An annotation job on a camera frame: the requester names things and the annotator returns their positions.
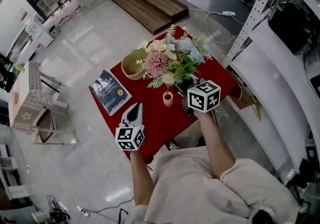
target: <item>small pink vase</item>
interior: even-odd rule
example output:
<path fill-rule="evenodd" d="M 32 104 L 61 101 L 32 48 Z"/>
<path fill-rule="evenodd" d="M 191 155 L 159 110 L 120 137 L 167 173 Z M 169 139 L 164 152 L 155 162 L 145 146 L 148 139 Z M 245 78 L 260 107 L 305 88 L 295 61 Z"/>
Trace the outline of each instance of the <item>small pink vase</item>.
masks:
<path fill-rule="evenodd" d="M 168 91 L 168 92 L 165 92 L 162 96 L 163 98 L 163 104 L 166 106 L 166 107 L 171 107 L 174 103 L 174 95 Z"/>

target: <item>perforated metal post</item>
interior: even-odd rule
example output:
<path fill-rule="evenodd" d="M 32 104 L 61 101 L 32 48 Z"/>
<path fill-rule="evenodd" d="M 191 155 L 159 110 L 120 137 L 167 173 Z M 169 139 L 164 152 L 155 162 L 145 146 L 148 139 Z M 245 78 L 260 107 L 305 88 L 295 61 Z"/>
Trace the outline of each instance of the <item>perforated metal post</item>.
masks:
<path fill-rule="evenodd" d="M 268 0 L 256 0 L 255 4 L 249 14 L 248 19 L 245 21 L 243 28 L 238 35 L 237 39 L 235 40 L 233 46 L 231 47 L 229 53 L 225 57 L 222 66 L 226 68 L 229 66 L 230 62 L 234 59 L 235 55 L 240 51 L 241 47 L 243 46 L 244 42 L 248 39 L 249 33 L 252 29 L 258 24 L 265 15 L 263 11 L 266 7 Z"/>

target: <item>beige t-shirt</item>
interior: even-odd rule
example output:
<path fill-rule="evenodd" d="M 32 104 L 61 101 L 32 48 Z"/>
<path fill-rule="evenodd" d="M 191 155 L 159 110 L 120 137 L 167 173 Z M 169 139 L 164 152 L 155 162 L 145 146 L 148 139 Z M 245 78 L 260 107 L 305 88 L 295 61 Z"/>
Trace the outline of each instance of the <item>beige t-shirt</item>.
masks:
<path fill-rule="evenodd" d="M 206 147 L 170 151 L 155 164 L 149 205 L 138 205 L 128 224 L 249 224 L 259 209 L 276 224 L 294 224 L 298 204 L 274 176 L 238 159 L 214 178 Z"/>

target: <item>wooden step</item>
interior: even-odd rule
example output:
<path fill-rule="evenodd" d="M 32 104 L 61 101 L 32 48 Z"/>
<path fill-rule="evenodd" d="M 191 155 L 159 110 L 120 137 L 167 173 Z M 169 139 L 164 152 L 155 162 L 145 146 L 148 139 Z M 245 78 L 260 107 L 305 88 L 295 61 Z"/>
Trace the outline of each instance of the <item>wooden step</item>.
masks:
<path fill-rule="evenodd" d="M 170 18 L 144 0 L 111 0 L 155 35 L 172 24 Z"/>
<path fill-rule="evenodd" d="M 173 22 L 177 22 L 188 16 L 188 8 L 176 0 L 145 0 L 154 7 L 158 8 Z"/>

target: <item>beige bowl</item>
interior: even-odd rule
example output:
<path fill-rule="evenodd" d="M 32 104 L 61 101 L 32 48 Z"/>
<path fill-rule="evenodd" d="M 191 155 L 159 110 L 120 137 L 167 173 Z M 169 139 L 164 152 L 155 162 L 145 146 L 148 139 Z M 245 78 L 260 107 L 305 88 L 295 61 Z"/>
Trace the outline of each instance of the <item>beige bowl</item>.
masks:
<path fill-rule="evenodd" d="M 121 69 L 125 76 L 131 80 L 139 80 L 143 78 L 145 69 L 137 64 L 133 54 L 126 56 L 121 62 Z"/>

